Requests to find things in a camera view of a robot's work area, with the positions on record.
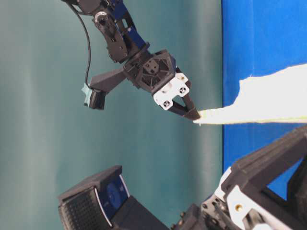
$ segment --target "white plastic part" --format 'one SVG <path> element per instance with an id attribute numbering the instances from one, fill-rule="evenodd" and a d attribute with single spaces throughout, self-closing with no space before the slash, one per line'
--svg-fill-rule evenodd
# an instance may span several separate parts
<path id="1" fill-rule="evenodd" d="M 231 167 L 229 167 L 226 172 L 224 172 L 224 174 L 222 175 L 221 179 L 220 179 L 220 183 L 219 186 L 217 187 L 217 189 L 215 190 L 214 194 L 222 201 L 225 202 L 224 200 L 224 195 L 225 192 L 222 190 L 221 185 L 222 183 L 226 180 L 226 178 L 229 176 L 229 174 L 231 173 Z"/>
<path id="2" fill-rule="evenodd" d="M 267 224 L 257 224 L 252 230 L 274 230 Z"/>
<path id="3" fill-rule="evenodd" d="M 176 96 L 184 97 L 189 93 L 187 81 L 188 78 L 183 73 L 176 73 L 172 80 L 153 95 L 154 101 L 164 110 L 168 110 L 173 106 L 173 98 Z"/>
<path id="4" fill-rule="evenodd" d="M 250 199 L 248 196 L 246 196 L 244 193 L 242 193 L 238 185 L 236 185 L 234 189 L 229 193 L 227 197 L 227 205 L 231 220 L 242 230 L 247 230 L 243 224 L 243 219 L 252 209 L 257 211 L 263 217 L 265 223 L 271 227 L 270 229 L 293 230 L 282 223 L 267 210 L 265 210 L 263 207 L 254 202 L 252 199 Z"/>

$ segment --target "screw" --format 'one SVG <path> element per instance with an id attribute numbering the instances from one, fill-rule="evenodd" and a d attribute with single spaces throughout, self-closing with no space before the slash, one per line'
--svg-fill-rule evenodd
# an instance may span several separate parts
<path id="1" fill-rule="evenodd" d="M 237 212 L 242 211 L 242 205 L 236 205 L 236 211 Z"/>
<path id="2" fill-rule="evenodd" d="M 163 105 L 164 105 L 165 108 L 167 108 L 167 107 L 170 105 L 170 102 L 169 102 L 169 101 L 165 101 L 165 102 L 163 103 Z"/>
<path id="3" fill-rule="evenodd" d="M 178 225 L 181 226 L 181 225 L 183 225 L 183 224 L 184 224 L 184 220 L 181 219 L 181 220 L 179 221 Z"/>
<path id="4" fill-rule="evenodd" d="M 187 89 L 185 87 L 180 88 L 179 92 L 184 93 Z"/>

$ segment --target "teal backdrop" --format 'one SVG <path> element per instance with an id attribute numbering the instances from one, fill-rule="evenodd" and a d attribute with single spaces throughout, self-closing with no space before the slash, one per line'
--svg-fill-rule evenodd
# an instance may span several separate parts
<path id="1" fill-rule="evenodd" d="M 222 105 L 221 3 L 125 0 L 151 52 L 167 48 L 192 82 L 199 109 Z M 90 75 L 118 68 L 90 17 Z M 130 193 L 166 225 L 199 204 L 222 173 L 222 128 L 163 111 L 124 81 L 105 111 L 83 106 L 87 46 L 60 0 L 1 1 L 0 223 L 6 230 L 61 230 L 57 195 L 123 165 Z"/>

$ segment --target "white fabric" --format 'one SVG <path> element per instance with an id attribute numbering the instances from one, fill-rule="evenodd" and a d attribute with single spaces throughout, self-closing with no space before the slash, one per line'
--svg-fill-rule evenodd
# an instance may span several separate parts
<path id="1" fill-rule="evenodd" d="M 235 102 L 200 111 L 197 124 L 307 123 L 307 64 L 240 81 Z"/>

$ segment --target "wire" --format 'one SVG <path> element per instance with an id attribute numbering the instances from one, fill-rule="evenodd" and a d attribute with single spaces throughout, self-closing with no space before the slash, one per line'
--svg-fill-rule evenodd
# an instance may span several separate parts
<path id="1" fill-rule="evenodd" d="M 83 26 L 83 29 L 85 31 L 85 35 L 86 35 L 86 40 L 87 40 L 87 48 L 88 48 L 88 62 L 87 62 L 87 67 L 86 67 L 86 72 L 85 72 L 85 84 L 87 85 L 87 87 L 89 87 L 88 85 L 88 73 L 90 71 L 90 66 L 91 66 L 91 43 L 90 43 L 90 37 L 88 35 L 88 32 L 87 32 L 87 29 L 86 29 L 86 26 L 82 20 L 82 18 L 80 17 L 80 14 L 82 15 L 86 15 L 86 14 L 83 14 L 83 13 L 80 13 L 79 11 L 76 10 L 76 8 L 74 8 L 73 5 L 71 5 L 70 3 L 66 3 L 71 9 L 72 11 L 75 13 L 75 15 L 79 18 L 82 26 Z"/>

